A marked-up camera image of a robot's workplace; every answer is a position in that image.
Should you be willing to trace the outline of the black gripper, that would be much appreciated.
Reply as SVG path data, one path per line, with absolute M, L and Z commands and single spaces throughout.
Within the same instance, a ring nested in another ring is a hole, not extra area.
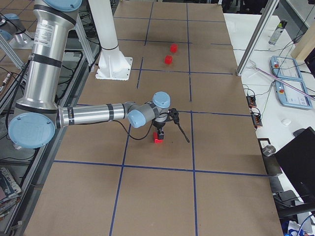
M 165 126 L 165 122 L 157 122 L 154 121 L 154 127 L 156 128 L 154 131 L 154 139 L 164 139 L 164 131 L 163 127 Z

